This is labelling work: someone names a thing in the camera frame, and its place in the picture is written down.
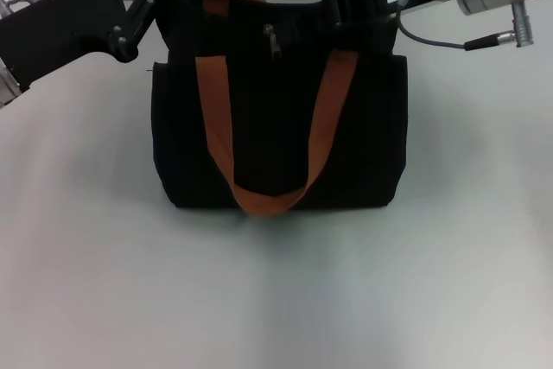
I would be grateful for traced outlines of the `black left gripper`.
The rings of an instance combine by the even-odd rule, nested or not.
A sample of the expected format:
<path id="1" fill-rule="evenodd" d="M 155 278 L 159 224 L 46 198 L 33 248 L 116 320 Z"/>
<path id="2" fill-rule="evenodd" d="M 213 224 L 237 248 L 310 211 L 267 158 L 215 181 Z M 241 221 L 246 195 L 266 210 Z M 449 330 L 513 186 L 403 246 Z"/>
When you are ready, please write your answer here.
<path id="1" fill-rule="evenodd" d="M 39 0 L 1 20 L 1 60 L 20 87 L 95 52 L 138 56 L 156 0 Z"/>

